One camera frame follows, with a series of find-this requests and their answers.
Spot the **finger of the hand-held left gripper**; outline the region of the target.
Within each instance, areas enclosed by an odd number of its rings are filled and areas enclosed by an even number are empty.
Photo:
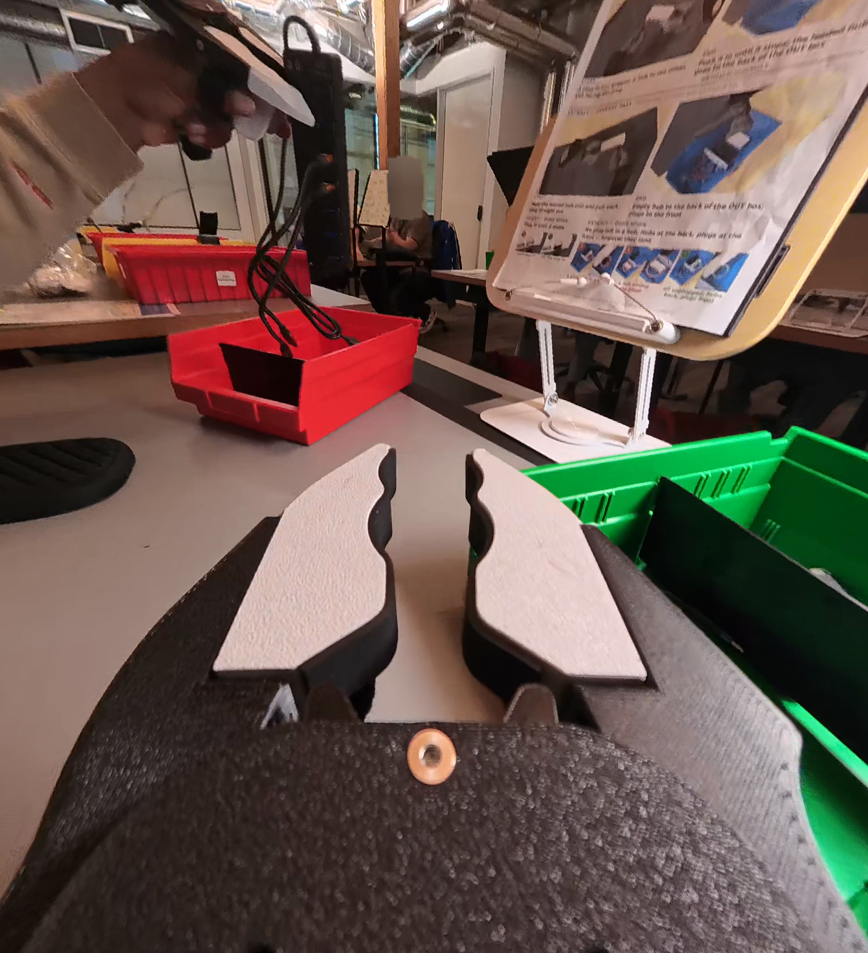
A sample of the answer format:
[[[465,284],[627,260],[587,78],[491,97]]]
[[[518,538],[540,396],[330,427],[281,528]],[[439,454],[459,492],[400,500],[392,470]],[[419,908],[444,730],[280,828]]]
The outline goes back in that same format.
[[[244,85],[253,96],[303,125],[316,124],[303,94],[287,78],[279,54],[264,38],[246,26],[206,26],[203,31],[217,47],[247,67]]]
[[[279,111],[250,93],[235,94],[235,133],[253,142],[279,132]]]

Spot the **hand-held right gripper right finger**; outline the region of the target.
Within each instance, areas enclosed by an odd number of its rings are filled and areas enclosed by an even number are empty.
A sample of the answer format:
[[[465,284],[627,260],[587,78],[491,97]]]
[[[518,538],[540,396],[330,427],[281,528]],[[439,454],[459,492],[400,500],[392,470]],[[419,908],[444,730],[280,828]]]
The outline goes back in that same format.
[[[645,683],[646,666],[581,520],[487,450],[468,456],[465,475],[470,673],[489,689]]]

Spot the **small red plastic bin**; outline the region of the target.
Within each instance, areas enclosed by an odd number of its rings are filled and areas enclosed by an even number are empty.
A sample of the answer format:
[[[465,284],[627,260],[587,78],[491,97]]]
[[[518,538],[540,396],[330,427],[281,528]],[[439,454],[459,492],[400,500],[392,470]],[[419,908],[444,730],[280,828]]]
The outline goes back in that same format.
[[[201,416],[311,445],[412,382],[418,320],[341,307],[327,314],[341,328],[337,340],[319,334],[297,309],[278,316],[297,340],[291,355],[305,361],[296,408],[232,388],[220,343],[282,353],[258,317],[169,336],[177,398]]]

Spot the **green plastic bin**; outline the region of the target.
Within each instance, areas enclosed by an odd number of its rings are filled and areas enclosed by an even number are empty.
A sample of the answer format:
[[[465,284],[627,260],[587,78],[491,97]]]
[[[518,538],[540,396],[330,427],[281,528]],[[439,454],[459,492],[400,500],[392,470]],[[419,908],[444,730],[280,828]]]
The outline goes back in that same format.
[[[802,734],[806,813],[832,879],[868,937],[868,760],[787,697],[722,629],[658,582],[641,557],[661,477],[868,608],[868,453],[794,428],[526,472],[600,530],[683,607]]]

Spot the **person's left forearm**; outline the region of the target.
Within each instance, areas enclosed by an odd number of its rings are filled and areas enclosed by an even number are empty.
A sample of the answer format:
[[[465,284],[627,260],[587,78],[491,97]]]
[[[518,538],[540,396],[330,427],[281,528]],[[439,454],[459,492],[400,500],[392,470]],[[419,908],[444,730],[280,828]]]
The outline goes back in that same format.
[[[0,301],[142,169],[76,73],[0,105]]]

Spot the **person's left hand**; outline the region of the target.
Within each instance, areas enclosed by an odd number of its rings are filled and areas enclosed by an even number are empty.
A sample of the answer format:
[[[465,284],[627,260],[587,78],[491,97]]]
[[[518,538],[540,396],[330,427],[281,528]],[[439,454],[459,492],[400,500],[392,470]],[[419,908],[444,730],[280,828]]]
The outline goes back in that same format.
[[[223,106],[206,106],[200,72],[198,60],[176,38],[150,33],[83,66],[75,79],[133,152],[179,138],[218,149],[231,139],[234,121],[254,116],[258,104],[247,90],[233,89]]]

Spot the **white air vent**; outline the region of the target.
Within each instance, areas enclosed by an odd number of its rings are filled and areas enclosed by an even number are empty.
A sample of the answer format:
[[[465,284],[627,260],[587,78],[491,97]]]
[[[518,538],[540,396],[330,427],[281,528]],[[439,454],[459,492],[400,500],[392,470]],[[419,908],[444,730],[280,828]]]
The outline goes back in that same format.
[[[103,17],[59,10],[70,48],[81,54],[109,54],[134,42],[132,29]]]

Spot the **notice board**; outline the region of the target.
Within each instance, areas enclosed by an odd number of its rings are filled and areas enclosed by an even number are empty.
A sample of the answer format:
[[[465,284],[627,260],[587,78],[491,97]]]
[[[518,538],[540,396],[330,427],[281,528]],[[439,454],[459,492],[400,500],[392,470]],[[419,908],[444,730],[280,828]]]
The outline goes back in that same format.
[[[388,171],[369,173],[363,196],[357,210],[357,225],[362,228],[386,228],[391,218],[388,189]]]

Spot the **long red plastic tub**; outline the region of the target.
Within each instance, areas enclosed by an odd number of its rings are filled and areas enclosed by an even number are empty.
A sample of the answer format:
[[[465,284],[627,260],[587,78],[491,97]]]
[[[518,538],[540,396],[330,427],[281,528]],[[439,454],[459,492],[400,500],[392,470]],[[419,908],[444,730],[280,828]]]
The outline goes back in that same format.
[[[254,246],[226,243],[117,241],[105,244],[126,292],[139,304],[241,301],[263,292],[260,274],[249,278]]]

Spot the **black divider of red bin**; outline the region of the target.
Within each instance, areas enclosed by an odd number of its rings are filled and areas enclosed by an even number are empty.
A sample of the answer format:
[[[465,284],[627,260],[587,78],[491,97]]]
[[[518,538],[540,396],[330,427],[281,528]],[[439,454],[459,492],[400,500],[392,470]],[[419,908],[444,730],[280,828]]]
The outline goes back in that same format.
[[[220,343],[234,391],[296,408],[305,361],[292,355]]]

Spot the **black divider of green bin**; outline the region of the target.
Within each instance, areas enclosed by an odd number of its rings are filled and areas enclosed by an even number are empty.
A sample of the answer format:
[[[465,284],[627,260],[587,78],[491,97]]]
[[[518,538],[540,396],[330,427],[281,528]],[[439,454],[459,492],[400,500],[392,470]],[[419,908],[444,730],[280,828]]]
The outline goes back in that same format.
[[[868,760],[868,608],[671,479],[656,490],[647,570]]]

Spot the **blue jacket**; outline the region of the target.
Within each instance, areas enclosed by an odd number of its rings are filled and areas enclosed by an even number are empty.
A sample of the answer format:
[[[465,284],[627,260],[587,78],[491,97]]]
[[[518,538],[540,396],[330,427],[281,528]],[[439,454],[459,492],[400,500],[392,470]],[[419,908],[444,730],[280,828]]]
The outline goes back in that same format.
[[[434,219],[432,221],[432,250],[430,269],[433,272],[454,271],[463,267],[460,242],[453,223]],[[452,283],[432,276],[435,298],[448,308],[457,303],[456,291]]]

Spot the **black wrist rest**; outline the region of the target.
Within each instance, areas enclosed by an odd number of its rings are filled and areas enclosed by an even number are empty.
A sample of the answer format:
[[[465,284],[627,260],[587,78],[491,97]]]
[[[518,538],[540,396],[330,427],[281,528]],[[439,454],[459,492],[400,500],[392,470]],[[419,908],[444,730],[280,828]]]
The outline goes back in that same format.
[[[118,493],[136,463],[132,449],[108,437],[0,447],[0,526],[92,507]]]

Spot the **wooden post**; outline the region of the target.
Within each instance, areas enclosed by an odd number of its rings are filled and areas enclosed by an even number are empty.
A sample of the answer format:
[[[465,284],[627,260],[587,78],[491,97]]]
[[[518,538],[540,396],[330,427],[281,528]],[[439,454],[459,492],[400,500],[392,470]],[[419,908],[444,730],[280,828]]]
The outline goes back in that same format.
[[[399,1],[372,2],[379,168],[401,155],[401,17]]]

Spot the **silver ventilation duct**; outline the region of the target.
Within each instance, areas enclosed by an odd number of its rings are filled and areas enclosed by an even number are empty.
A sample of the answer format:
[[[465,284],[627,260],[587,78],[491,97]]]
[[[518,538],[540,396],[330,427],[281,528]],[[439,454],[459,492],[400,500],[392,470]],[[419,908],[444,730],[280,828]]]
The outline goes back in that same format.
[[[537,2],[410,2],[401,14],[400,71],[411,77],[445,39],[472,36],[540,66],[574,62],[580,51],[550,25]]]

